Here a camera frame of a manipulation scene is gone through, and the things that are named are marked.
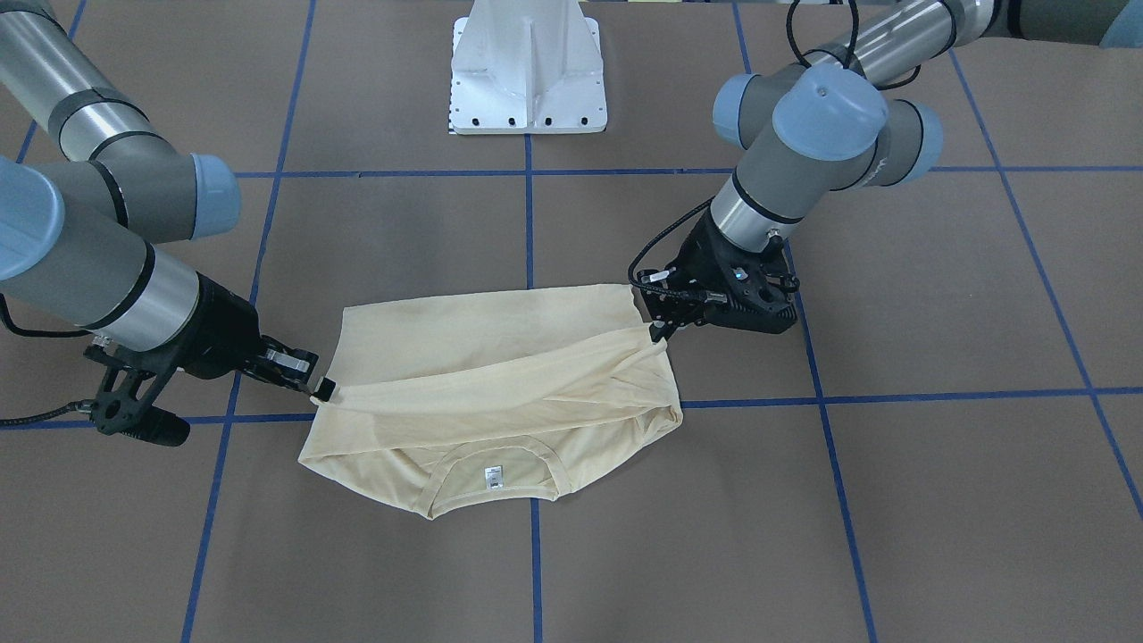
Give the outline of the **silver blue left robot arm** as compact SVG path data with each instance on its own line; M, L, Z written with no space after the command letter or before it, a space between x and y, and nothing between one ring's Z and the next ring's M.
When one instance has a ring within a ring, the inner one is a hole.
M772 77L732 77L712 123L743 158L687 214L694 227L673 262L628 270L652 340L687 325L796 325L789 236L829 192L897 186L930 170L944 144L940 116L885 93L980 38L1140 48L1140 1L898 1L828 45L793 45L796 61Z

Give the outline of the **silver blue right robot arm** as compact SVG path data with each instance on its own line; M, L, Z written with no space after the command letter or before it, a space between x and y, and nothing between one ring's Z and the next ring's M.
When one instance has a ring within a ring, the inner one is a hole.
M90 357L154 389L181 370L312 394L317 355L262 333L250 302L161 248L235 227L229 166L179 154L46 1L3 1L3 86L64 154L3 158L3 296L114 343Z

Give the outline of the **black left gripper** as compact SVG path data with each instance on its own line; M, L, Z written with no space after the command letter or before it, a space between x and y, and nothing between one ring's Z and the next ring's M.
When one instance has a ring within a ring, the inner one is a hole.
M687 212L654 236L639 252L639 257L644 259L652 247L693 217L697 219L697 224L684 240L674 259L664 268L638 272L639 294L652 318L649 337L653 343L669 340L672 327L712 325L705 321L704 310L708 305L727 302L726 294L716 292L716 288L725 286L725 278L717 254L718 238L712 236L717 230L710 212Z

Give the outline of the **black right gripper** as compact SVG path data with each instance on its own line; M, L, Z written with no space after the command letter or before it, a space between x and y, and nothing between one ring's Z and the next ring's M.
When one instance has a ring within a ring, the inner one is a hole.
M272 384L307 384L306 394L328 403L338 384L327 376L310 384L319 362L311 351L289 347L259 333L257 311L242 297L197 274L197 302L187 324L171 343L171 365L200 380L231 372L253 373Z

